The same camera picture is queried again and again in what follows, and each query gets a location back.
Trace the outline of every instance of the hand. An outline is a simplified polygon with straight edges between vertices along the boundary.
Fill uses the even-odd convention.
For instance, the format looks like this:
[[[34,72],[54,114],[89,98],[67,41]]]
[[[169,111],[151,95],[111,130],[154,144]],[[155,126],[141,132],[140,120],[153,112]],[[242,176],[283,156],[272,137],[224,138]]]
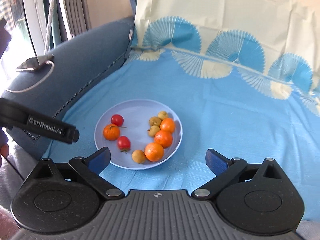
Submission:
[[[9,155],[9,146],[7,144],[3,145],[0,149],[0,155],[2,155],[3,157],[8,157]]]

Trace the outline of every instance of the cherry tomato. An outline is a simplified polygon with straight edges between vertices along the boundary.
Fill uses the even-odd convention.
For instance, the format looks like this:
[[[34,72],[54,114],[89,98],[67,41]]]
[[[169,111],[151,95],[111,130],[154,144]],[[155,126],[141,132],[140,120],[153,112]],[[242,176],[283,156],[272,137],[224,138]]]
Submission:
[[[131,142],[126,136],[120,136],[117,140],[117,145],[120,151],[127,152],[130,150]]]
[[[119,114],[115,114],[111,117],[111,123],[115,124],[116,126],[122,126],[123,125],[123,117]]]

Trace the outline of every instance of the plate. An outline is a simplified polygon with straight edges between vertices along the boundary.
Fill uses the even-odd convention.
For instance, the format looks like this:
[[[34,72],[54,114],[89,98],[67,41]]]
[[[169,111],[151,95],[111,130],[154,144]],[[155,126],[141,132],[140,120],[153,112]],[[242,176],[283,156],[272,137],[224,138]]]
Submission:
[[[144,151],[146,145],[153,142],[153,138],[147,132],[150,128],[149,119],[157,116],[160,111],[166,111],[176,124],[176,129],[172,134],[173,142],[169,148],[164,149],[164,156],[158,162],[146,160],[143,164],[135,163],[131,154],[134,150]],[[120,114],[124,119],[123,126],[126,128],[121,128],[120,136],[127,136],[131,141],[131,150],[127,153],[118,149],[116,141],[108,141],[103,136],[103,129],[111,123],[111,117],[114,114]],[[129,170],[145,170],[164,163],[175,154],[181,140],[182,125],[177,114],[162,103],[146,99],[129,100],[111,107],[100,117],[94,130],[94,142],[97,149],[108,147],[111,152],[111,163]]]

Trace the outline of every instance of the tangerine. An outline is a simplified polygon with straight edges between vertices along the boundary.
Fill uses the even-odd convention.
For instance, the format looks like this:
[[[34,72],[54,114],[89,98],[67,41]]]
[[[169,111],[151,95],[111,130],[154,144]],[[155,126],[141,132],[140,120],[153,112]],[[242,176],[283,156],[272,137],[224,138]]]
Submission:
[[[173,133],[176,128],[176,124],[174,120],[170,117],[163,119],[160,125],[160,129],[163,131],[168,131],[169,133]]]
[[[108,141],[115,141],[119,138],[120,136],[120,129],[118,126],[115,124],[108,124],[104,129],[103,129],[103,136],[108,140]]]
[[[159,143],[149,143],[144,149],[144,154],[149,161],[157,162],[163,157],[164,149]]]
[[[161,144],[161,146],[166,149],[172,144],[173,138],[168,131],[159,131],[155,135],[155,143]]]

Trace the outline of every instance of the beige wall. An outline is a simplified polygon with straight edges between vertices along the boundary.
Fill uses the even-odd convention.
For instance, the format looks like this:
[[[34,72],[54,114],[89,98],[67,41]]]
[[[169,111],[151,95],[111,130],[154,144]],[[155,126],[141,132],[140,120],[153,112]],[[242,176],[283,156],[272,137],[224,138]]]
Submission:
[[[87,0],[92,28],[132,15],[129,0]]]

